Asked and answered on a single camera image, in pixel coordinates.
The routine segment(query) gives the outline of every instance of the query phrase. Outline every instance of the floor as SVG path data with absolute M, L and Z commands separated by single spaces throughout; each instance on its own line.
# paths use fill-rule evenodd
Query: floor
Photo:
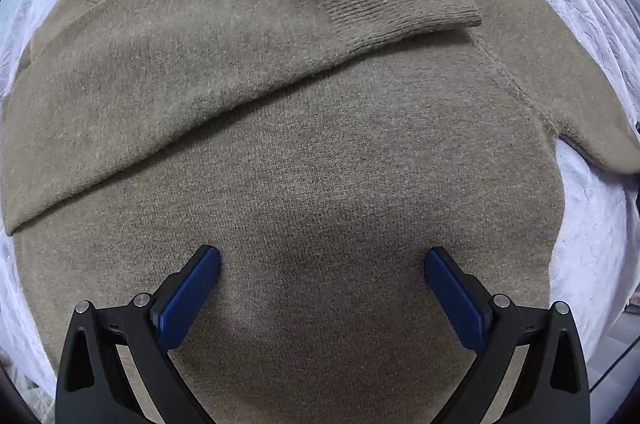
M 593 386 L 638 336 L 640 336 L 640 315 L 623 312 L 587 363 L 590 386 Z M 634 347 L 591 393 L 591 424 L 607 423 L 638 380 L 639 375 L 640 344 Z

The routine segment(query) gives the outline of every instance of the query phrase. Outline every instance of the knit fabric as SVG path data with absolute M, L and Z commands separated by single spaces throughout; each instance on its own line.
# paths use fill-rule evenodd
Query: knit fabric
M 2 114 L 4 223 L 54 364 L 78 300 L 222 250 L 172 352 L 219 423 L 428 422 L 471 357 L 425 251 L 547 306 L 556 138 L 640 171 L 544 0 L 60 0 Z

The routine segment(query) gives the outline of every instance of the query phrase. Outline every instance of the beige sweater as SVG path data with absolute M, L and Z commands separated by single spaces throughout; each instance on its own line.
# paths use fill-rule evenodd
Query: beige sweater
M 545 306 L 556 138 L 640 171 L 543 0 L 60 0 L 2 114 L 4 224 L 54 364 L 78 300 L 222 249 L 172 355 L 219 424 L 427 422 L 470 357 L 426 249 Z

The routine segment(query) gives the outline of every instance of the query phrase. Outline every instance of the white fleece fabric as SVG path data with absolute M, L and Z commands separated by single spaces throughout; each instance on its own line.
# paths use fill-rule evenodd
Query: white fleece fabric
M 23 0 L 0 34 L 0 89 L 57 0 Z M 604 70 L 629 121 L 640 119 L 638 0 L 546 0 Z M 606 173 L 558 140 L 565 213 L 549 267 L 551 299 L 572 306 L 588 359 L 639 280 L 638 180 Z M 56 379 L 20 289 L 11 238 L 0 232 L 0 346 L 50 396 Z

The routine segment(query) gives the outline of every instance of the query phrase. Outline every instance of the metal bolt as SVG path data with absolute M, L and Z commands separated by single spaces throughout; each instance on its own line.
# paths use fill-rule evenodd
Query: metal bolt
M 137 307 L 146 307 L 149 301 L 151 301 L 151 296 L 145 293 L 138 294 L 133 298 L 133 304 Z
M 511 300 L 504 294 L 496 294 L 494 296 L 494 303 L 501 309 L 505 309 L 511 305 Z
M 569 305 L 567 305 L 564 301 L 558 301 L 558 303 L 556 303 L 556 310 L 561 314 L 568 314 Z
M 89 301 L 80 301 L 76 305 L 76 312 L 78 314 L 84 314 L 89 309 Z

